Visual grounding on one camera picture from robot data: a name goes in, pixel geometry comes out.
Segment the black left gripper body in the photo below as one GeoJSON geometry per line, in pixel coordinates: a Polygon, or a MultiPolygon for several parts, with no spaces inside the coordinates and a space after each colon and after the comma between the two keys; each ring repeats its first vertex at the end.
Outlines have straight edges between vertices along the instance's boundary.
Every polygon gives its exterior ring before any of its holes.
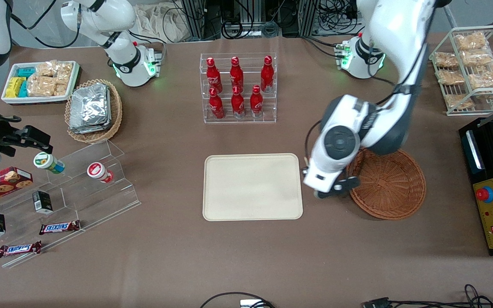
{"type": "Polygon", "coordinates": [[[329,192],[324,194],[325,198],[334,197],[337,195],[345,195],[350,193],[352,189],[357,188],[360,185],[360,179],[358,177],[348,177],[344,179],[337,179],[333,183],[329,192]]]}

